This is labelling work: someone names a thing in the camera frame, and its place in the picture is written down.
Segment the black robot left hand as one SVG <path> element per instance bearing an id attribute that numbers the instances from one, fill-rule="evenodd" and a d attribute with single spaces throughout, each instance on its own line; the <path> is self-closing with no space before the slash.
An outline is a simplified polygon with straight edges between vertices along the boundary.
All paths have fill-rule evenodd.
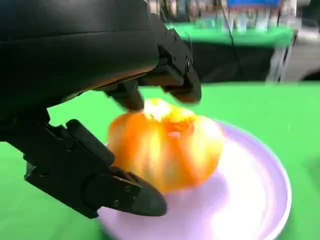
<path id="1" fill-rule="evenodd" d="M 23 153 L 28 183 L 87 218 L 101 207 L 163 216 L 167 203 L 78 120 L 51 126 L 47 109 L 98 90 L 141 110 L 139 85 L 202 97 L 192 52 L 145 1 L 1 1 L 0 139 Z"/>

